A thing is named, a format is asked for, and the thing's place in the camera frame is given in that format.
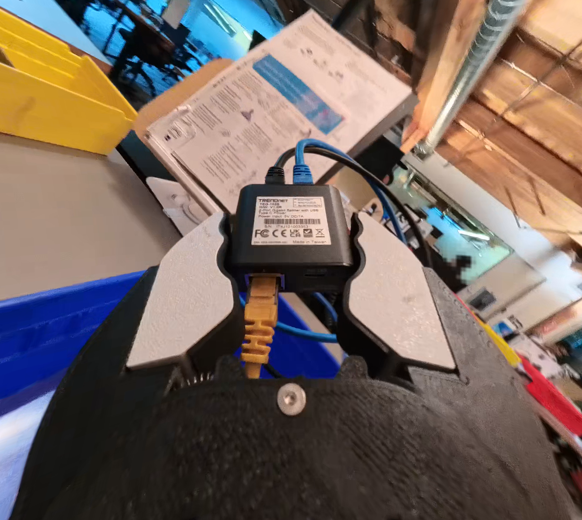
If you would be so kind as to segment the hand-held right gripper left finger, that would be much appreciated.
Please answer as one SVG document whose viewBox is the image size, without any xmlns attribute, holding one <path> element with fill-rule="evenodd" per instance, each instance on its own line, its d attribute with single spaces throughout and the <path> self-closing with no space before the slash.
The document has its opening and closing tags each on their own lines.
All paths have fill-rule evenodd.
<svg viewBox="0 0 582 520">
<path fill-rule="evenodd" d="M 229 218 L 215 213 L 164 256 L 127 356 L 129 370 L 178 364 L 215 371 L 244 337 L 239 290 L 226 271 Z"/>
</svg>

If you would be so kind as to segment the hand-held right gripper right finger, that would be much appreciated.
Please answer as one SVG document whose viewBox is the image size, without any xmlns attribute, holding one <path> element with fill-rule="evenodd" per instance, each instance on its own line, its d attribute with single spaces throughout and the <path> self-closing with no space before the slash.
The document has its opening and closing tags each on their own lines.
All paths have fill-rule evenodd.
<svg viewBox="0 0 582 520">
<path fill-rule="evenodd" d="M 355 271 L 338 315 L 337 338 L 368 370 L 456 370 L 426 271 L 406 245 L 366 213 L 352 216 Z"/>
</svg>

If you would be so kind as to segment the black ethernet splitter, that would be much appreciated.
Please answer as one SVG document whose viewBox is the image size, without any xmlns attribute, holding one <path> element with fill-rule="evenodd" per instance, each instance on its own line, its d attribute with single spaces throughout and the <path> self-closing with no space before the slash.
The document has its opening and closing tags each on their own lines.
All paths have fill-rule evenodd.
<svg viewBox="0 0 582 520">
<path fill-rule="evenodd" d="M 274 275 L 287 292 L 337 292 L 355 271 L 340 192 L 328 184 L 244 187 L 229 242 L 226 268 L 242 291 Z"/>
</svg>

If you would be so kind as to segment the blue plastic bin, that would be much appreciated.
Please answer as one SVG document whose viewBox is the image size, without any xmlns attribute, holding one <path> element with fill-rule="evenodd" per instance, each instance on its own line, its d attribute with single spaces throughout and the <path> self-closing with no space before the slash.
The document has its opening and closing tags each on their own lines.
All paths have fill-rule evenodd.
<svg viewBox="0 0 582 520">
<path fill-rule="evenodd" d="M 144 271 L 1 300 L 1 416 L 54 391 L 93 332 Z M 282 295 L 279 320 L 310 331 Z M 277 329 L 270 364 L 284 376 L 331 378 L 339 363 L 312 337 Z"/>
</svg>

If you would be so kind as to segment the yellow plastic bin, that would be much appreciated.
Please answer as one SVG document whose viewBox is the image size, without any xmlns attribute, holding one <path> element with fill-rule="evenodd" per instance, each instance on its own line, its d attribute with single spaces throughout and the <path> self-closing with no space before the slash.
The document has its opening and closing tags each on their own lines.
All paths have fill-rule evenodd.
<svg viewBox="0 0 582 520">
<path fill-rule="evenodd" d="M 108 155 L 137 112 L 89 56 L 1 10 L 1 132 Z"/>
</svg>

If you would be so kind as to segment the grey desk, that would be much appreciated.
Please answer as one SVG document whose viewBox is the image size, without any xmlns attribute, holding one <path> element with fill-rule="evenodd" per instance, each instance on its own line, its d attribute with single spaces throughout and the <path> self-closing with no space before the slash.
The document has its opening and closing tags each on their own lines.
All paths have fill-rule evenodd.
<svg viewBox="0 0 582 520">
<path fill-rule="evenodd" d="M 177 239 L 122 157 L 1 136 L 1 300 L 148 269 Z"/>
</svg>

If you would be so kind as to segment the red plastic bin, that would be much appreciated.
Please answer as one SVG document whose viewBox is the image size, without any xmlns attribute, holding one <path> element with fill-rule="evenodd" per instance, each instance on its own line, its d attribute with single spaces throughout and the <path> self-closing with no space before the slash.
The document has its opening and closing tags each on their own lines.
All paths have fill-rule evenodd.
<svg viewBox="0 0 582 520">
<path fill-rule="evenodd" d="M 581 411 L 526 356 L 518 353 L 521 369 L 528 377 L 528 393 L 575 436 L 581 437 Z"/>
</svg>

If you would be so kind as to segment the wooden document stand with sheet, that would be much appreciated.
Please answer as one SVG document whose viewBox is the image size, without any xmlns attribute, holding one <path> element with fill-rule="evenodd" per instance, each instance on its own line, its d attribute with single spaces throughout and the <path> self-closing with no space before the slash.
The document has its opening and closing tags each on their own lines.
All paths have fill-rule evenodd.
<svg viewBox="0 0 582 520">
<path fill-rule="evenodd" d="M 313 137 L 355 158 L 417 96 L 314 10 L 247 54 L 216 59 L 142 107 L 137 137 L 181 185 L 196 222 L 234 213 L 240 190 Z"/>
</svg>

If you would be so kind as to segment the silver spiral air duct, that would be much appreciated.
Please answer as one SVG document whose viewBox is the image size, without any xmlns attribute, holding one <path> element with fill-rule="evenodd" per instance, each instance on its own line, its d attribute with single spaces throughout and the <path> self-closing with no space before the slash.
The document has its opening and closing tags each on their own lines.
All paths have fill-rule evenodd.
<svg viewBox="0 0 582 520">
<path fill-rule="evenodd" d="M 531 1 L 439 0 L 404 152 L 432 156 Z"/>
</svg>

